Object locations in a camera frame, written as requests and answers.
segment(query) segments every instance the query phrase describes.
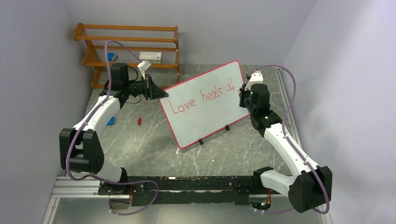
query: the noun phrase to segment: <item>gray marble surface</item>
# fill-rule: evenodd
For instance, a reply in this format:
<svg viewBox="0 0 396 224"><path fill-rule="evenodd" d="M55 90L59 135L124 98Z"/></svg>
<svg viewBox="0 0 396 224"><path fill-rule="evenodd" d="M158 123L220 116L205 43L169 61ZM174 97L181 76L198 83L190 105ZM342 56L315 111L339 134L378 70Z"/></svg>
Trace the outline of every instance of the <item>gray marble surface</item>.
<svg viewBox="0 0 396 224"><path fill-rule="evenodd" d="M184 64L182 80L193 77L218 65ZM246 74L257 66L243 65ZM149 69L157 85L175 83L173 69ZM271 93L271 107L281 117L286 103L274 69L262 70L264 83ZM129 78L134 79L133 70ZM107 80L104 72L99 83ZM97 101L101 89L94 89L87 111ZM128 102L137 102L131 97ZM100 137L106 160L124 167L128 175L191 176L191 175L252 175L253 171L270 166L278 172L290 175L290 171L278 152L252 127L250 118L230 126L230 131L220 131L204 139L201 146L196 143L179 149L158 100L125 104L114 117L116 122L107 126ZM142 118L141 126L137 125Z"/></svg>

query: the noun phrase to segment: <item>white box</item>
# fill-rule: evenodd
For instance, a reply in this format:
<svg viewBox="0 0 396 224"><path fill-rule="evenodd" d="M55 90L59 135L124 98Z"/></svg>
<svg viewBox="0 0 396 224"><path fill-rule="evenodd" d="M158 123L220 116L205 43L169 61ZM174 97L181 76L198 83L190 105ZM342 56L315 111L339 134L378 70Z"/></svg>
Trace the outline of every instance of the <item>white box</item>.
<svg viewBox="0 0 396 224"><path fill-rule="evenodd" d="M161 55L161 52L140 52L139 58L141 60L147 60L152 64L160 64Z"/></svg>

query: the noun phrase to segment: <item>robotic arm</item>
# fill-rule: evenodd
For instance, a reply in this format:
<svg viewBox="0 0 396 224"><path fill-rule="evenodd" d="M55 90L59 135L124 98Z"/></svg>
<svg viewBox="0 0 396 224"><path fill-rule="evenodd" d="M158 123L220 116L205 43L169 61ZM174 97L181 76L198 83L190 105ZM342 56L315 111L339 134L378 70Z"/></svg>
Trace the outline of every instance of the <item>robotic arm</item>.
<svg viewBox="0 0 396 224"><path fill-rule="evenodd" d="M143 95L146 99L158 99L168 97L168 94L155 85L150 75L142 73L139 81L129 80L128 65L125 63L114 63L111 66L112 75L112 89L110 97L92 116L88 123L85 123L88 115L76 124L73 128L64 128L60 135L60 155L61 166L66 169L66 155L74 137L76 130L78 130L84 123L85 127L79 134L75 145L73 146L70 169L74 172L84 172L93 174L99 178L112 182L127 182L127 174L124 168L117 167L104 159L102 147L99 142L99 137L102 134L106 124L110 118L120 110L129 96L136 97ZM95 106L102 104L107 95L107 85L100 93L100 97ZM76 148L82 143L84 149ZM122 191L124 186L114 186L120 188L117 191Z"/></svg>
<svg viewBox="0 0 396 224"><path fill-rule="evenodd" d="M269 91L263 83L261 72L251 75L249 82L240 88L240 106L247 108L253 127L268 140L281 155L292 176L282 175L273 168L266 167L254 172L261 181L261 187L273 189L289 198L293 208L298 212L313 209L325 203L323 191L312 173L308 163L315 168L329 199L331 199L332 172L325 166L320 167L290 138L294 149L286 140L289 132L283 133L282 120L269 104Z"/></svg>

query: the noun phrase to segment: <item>whiteboard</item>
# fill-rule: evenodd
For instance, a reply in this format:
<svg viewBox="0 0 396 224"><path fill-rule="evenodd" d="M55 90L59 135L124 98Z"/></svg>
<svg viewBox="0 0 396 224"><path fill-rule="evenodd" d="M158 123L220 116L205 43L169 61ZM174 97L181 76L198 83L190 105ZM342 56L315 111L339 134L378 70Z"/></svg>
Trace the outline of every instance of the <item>whiteboard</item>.
<svg viewBox="0 0 396 224"><path fill-rule="evenodd" d="M160 103L177 145L186 148L248 116L239 107L242 84L240 64L231 61L165 89L169 97Z"/></svg>

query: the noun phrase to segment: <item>blue object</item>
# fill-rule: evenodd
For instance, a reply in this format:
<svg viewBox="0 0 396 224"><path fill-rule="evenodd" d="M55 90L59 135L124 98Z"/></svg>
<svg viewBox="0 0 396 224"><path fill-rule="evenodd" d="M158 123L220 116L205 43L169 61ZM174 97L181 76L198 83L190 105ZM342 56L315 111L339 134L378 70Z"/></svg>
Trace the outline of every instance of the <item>blue object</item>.
<svg viewBox="0 0 396 224"><path fill-rule="evenodd" d="M107 123L107 125L113 125L115 124L115 117L110 118L110 121Z"/></svg>
<svg viewBox="0 0 396 224"><path fill-rule="evenodd" d="M111 62L115 62L118 59L118 55L115 53L108 53L107 59Z"/></svg>

